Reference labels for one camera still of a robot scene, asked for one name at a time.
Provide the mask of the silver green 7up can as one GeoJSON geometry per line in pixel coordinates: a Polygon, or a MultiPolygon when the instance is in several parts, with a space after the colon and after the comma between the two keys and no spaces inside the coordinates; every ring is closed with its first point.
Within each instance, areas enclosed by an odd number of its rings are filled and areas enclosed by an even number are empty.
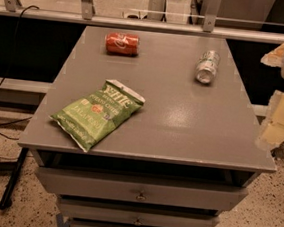
{"type": "Polygon", "coordinates": [[[196,65],[196,79],[203,84],[210,84],[217,75],[219,54],[215,50],[205,51],[196,65]]]}

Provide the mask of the red coke can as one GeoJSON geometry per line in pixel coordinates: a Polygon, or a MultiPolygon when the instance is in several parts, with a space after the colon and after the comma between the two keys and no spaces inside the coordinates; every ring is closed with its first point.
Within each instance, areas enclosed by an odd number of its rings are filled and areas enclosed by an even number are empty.
{"type": "Polygon", "coordinates": [[[105,36],[106,50],[113,54],[139,54],[140,38],[136,34],[111,32],[105,36]]]}

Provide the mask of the grey drawer cabinet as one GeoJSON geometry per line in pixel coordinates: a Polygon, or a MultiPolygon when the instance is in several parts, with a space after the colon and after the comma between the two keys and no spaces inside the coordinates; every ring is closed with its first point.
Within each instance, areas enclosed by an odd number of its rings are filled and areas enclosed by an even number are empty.
{"type": "MultiPolygon", "coordinates": [[[[219,38],[142,32],[137,57],[109,55],[103,28],[89,27],[20,138],[39,167],[243,187],[271,173],[271,155],[257,148],[258,122],[228,45],[219,38]],[[196,79],[205,51],[221,60],[214,80],[196,79]],[[91,151],[84,152],[50,118],[65,105],[117,80],[144,106],[91,151]]],[[[219,217],[225,211],[86,198],[57,199],[177,208],[219,217]]]]}

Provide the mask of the green jalapeno chips bag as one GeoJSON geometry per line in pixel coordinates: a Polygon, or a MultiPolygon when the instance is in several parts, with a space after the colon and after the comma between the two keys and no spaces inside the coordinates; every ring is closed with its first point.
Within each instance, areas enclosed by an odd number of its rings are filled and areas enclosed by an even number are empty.
{"type": "Polygon", "coordinates": [[[144,103],[140,94],[117,80],[108,79],[101,89],[65,106],[50,118],[87,152],[144,103]]]}

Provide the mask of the top grey drawer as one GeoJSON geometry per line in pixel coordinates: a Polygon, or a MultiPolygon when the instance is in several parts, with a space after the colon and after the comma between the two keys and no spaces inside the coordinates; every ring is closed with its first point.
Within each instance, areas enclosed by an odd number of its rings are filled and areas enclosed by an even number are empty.
{"type": "Polygon", "coordinates": [[[227,211],[248,195],[243,187],[181,180],[46,167],[36,174],[47,192],[75,197],[227,211]]]}

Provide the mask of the middle grey drawer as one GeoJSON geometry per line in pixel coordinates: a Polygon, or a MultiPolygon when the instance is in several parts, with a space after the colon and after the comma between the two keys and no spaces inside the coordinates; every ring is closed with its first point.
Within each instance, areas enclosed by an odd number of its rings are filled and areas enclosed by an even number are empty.
{"type": "Polygon", "coordinates": [[[217,216],[191,214],[177,208],[159,206],[127,205],[58,198],[59,210],[67,217],[85,220],[126,223],[147,227],[214,227],[219,223],[217,216]]]}

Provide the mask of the black stand leg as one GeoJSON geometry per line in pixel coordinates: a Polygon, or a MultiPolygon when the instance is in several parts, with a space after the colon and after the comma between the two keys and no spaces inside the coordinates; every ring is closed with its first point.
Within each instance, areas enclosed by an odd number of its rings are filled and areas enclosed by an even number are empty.
{"type": "Polygon", "coordinates": [[[0,200],[0,210],[2,211],[6,210],[8,207],[12,205],[11,196],[14,191],[14,187],[16,186],[19,176],[21,174],[21,168],[22,165],[24,164],[27,154],[28,154],[28,149],[23,147],[18,156],[16,165],[12,170],[12,174],[10,175],[8,185],[6,185],[5,187],[5,192],[0,200]]]}

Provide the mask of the metal railing frame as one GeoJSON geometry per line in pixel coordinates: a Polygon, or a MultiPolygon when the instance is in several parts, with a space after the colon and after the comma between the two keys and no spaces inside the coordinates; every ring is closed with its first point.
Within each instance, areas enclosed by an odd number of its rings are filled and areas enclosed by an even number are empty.
{"type": "Polygon", "coordinates": [[[223,0],[203,0],[201,11],[195,6],[188,13],[171,12],[167,0],[149,0],[148,8],[96,7],[94,0],[79,0],[75,12],[64,2],[54,0],[3,0],[1,15],[25,15],[32,19],[83,23],[84,25],[187,35],[207,35],[239,40],[284,43],[284,27],[218,16],[223,0]]]}

